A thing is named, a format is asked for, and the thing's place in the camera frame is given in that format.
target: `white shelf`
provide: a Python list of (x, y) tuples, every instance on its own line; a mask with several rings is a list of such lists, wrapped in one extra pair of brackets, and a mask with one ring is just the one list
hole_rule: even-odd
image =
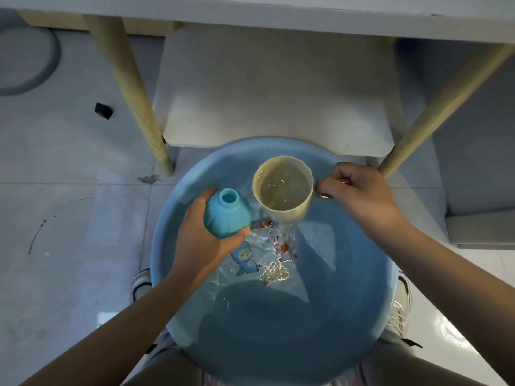
[(360, 156), (390, 152), (399, 108), (383, 38), (219, 25), (166, 38), (154, 97), (173, 146), (291, 136)]

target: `light blue plastic bottle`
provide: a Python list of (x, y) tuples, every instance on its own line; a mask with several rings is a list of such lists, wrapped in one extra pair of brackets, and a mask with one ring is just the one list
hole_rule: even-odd
[(224, 188), (211, 196), (204, 213), (204, 225), (218, 238), (229, 237), (249, 226), (251, 219), (249, 204), (232, 188)]

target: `person's left hand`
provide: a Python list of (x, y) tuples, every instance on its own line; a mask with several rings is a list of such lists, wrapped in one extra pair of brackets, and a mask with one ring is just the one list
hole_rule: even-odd
[(235, 235), (220, 240), (205, 228), (205, 204), (216, 190), (216, 187), (211, 187), (198, 195), (186, 210), (179, 227), (171, 274), (187, 279), (190, 295), (218, 268), (229, 253), (243, 244), (250, 233), (250, 228), (244, 227)]

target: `white tabletop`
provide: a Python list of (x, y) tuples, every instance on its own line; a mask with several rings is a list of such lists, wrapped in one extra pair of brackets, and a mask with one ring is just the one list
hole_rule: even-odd
[(0, 6), (252, 27), (515, 43), (515, 0), (0, 0)]

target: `person's right hand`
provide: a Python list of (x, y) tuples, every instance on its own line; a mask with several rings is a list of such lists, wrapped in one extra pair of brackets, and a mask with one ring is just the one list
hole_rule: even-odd
[[(339, 179), (348, 179), (351, 185)], [(374, 168), (339, 162), (329, 177), (318, 181), (317, 189), (338, 200), (369, 237), (407, 222), (383, 176)]]

